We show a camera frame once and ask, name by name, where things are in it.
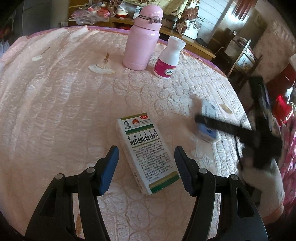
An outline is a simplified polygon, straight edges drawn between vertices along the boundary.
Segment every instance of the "guilin watermelon frost box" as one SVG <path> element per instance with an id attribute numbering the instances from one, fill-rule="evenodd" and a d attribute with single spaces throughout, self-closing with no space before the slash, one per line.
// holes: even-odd
<path id="1" fill-rule="evenodd" d="M 175 161 L 148 113 L 118 119 L 116 131 L 143 194 L 153 194 L 179 179 Z"/>

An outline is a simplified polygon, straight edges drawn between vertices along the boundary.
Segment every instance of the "white box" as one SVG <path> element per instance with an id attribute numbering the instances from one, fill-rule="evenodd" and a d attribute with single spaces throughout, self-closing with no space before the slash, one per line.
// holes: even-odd
<path id="1" fill-rule="evenodd" d="M 202 111 L 203 116 L 216 119 L 216 109 L 215 107 L 206 99 L 202 99 Z M 198 123 L 199 136 L 205 141 L 214 141 L 217 137 L 217 130 L 207 128 L 204 124 Z"/>
<path id="2" fill-rule="evenodd" d="M 148 113 L 118 119 L 116 131 L 143 194 L 153 194 L 179 179 L 175 160 Z"/>

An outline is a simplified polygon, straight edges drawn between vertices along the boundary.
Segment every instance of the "pink quilted mattress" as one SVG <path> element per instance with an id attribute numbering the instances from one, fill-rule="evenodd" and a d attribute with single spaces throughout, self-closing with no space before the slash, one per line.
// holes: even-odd
<path id="1" fill-rule="evenodd" d="M 182 239 L 195 198 L 181 180 L 151 196 L 141 194 L 115 131 L 120 117 L 149 112 L 172 153 L 182 145 L 213 174 L 236 172 L 233 137 L 218 132 L 212 144 L 200 140 L 191 118 L 198 100 L 207 98 L 219 119 L 250 127 L 227 78 L 186 51 L 169 80 L 157 78 L 152 70 L 163 42 L 146 70 L 126 69 L 121 60 L 127 34 L 107 28 L 59 28 L 21 37 L 0 59 L 0 209 L 22 234 L 57 173 L 79 174 L 117 145 L 120 159 L 110 189 L 98 197 L 111 240 Z M 91 72 L 88 66 L 101 63 L 107 53 L 115 73 Z M 217 195 L 209 237 L 216 234 L 219 200 Z M 77 200 L 74 208 L 76 229 L 83 237 Z"/>

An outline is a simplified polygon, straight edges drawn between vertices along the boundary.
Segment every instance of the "white bottle cap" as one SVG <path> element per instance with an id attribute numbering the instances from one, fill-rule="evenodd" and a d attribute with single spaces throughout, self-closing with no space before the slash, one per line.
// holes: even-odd
<path id="1" fill-rule="evenodd" d="M 186 45 L 186 43 L 183 40 L 181 40 L 181 39 L 179 39 L 179 38 L 177 38 L 175 36 L 170 36 L 168 38 L 168 44 L 176 45 L 176 46 L 178 46 L 179 48 L 182 48 L 182 49 Z"/>

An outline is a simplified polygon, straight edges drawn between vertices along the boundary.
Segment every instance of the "white pill bottle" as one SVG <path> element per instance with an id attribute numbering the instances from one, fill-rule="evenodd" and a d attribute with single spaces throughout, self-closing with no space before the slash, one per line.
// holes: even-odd
<path id="1" fill-rule="evenodd" d="M 154 74 L 161 79 L 169 79 L 179 62 L 180 51 L 186 43 L 174 36 L 168 39 L 168 46 L 161 52 L 154 66 Z"/>

